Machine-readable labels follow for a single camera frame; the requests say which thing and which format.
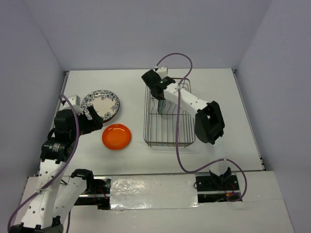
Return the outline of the small blue patterned plate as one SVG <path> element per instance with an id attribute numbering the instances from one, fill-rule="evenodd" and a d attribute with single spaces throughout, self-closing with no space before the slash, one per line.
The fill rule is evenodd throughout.
<path id="1" fill-rule="evenodd" d="M 158 113 L 163 114 L 166 107 L 166 100 L 159 100 L 158 101 Z"/>

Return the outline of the dark green plate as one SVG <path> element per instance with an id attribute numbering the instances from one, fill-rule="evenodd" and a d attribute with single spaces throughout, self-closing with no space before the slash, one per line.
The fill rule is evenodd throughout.
<path id="1" fill-rule="evenodd" d="M 104 110 L 101 117 L 103 118 L 103 120 L 114 118 L 117 116 L 119 111 L 120 111 L 119 102 L 109 103 L 104 106 Z"/>

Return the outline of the speckled white plate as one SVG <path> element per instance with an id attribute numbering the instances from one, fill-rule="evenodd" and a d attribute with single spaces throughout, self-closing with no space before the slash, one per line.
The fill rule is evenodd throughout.
<path id="1" fill-rule="evenodd" d="M 104 106 L 106 104 L 113 102 L 120 103 L 120 100 L 115 93 L 109 90 L 96 90 L 84 97 L 80 105 L 80 108 L 86 114 L 87 118 L 91 119 L 91 115 L 89 114 L 87 109 L 88 106 L 93 106 L 97 114 L 101 117 L 104 110 Z"/>

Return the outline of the orange plate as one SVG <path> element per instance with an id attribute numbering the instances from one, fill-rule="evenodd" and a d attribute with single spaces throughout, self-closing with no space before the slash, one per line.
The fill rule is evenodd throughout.
<path id="1" fill-rule="evenodd" d="M 111 124 L 102 134 L 102 143 L 110 150 L 124 149 L 131 141 L 131 132 L 123 124 Z"/>

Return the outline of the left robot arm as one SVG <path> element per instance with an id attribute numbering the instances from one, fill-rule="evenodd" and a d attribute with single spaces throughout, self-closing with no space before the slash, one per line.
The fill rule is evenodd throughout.
<path id="1" fill-rule="evenodd" d="M 100 130 L 103 119 L 93 106 L 77 114 L 73 108 L 57 112 L 54 128 L 41 147 L 40 170 L 36 191 L 21 206 L 29 204 L 19 224 L 8 223 L 10 233 L 62 233 L 64 220 L 82 193 L 95 189 L 92 171 L 78 168 L 70 176 L 64 191 L 59 193 L 63 174 L 73 158 L 81 135 Z"/>

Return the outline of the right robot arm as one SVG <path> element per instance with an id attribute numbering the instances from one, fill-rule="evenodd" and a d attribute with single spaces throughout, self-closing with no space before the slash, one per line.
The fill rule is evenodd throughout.
<path id="1" fill-rule="evenodd" d="M 205 144 L 212 145 L 212 157 L 215 161 L 210 163 L 209 172 L 211 184 L 217 190 L 224 189 L 231 176 L 231 168 L 225 161 L 222 152 L 222 137 L 225 122 L 220 106 L 215 101 L 202 100 L 183 88 L 187 78 L 174 79 L 168 76 L 167 67 L 155 68 L 142 75 L 142 80 L 150 90 L 150 94 L 158 101 L 157 112 L 163 114 L 167 102 L 175 104 L 175 146 L 179 141 L 179 115 L 185 111 L 194 118 L 194 133 Z"/>

